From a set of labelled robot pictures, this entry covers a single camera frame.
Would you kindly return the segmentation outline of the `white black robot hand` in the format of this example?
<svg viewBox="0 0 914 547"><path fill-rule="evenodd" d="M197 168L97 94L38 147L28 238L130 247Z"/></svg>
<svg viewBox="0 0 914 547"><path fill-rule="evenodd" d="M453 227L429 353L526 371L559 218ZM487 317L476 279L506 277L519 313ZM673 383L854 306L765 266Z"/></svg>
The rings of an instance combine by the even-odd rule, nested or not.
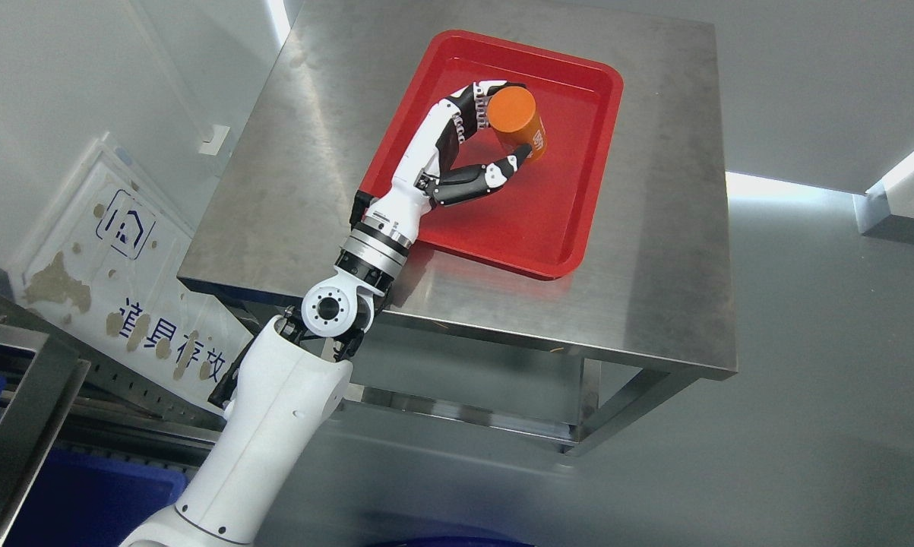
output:
<svg viewBox="0 0 914 547"><path fill-rule="evenodd" d="M430 107L410 140L391 179L391 189L375 198L357 191L350 214L350 236L370 245L375 240L407 254L417 239L423 214L443 205L476 200L503 188L525 165L532 145L519 144L488 165L454 169L460 145L491 127L487 108L499 91L526 90L505 80L472 82Z"/></svg>

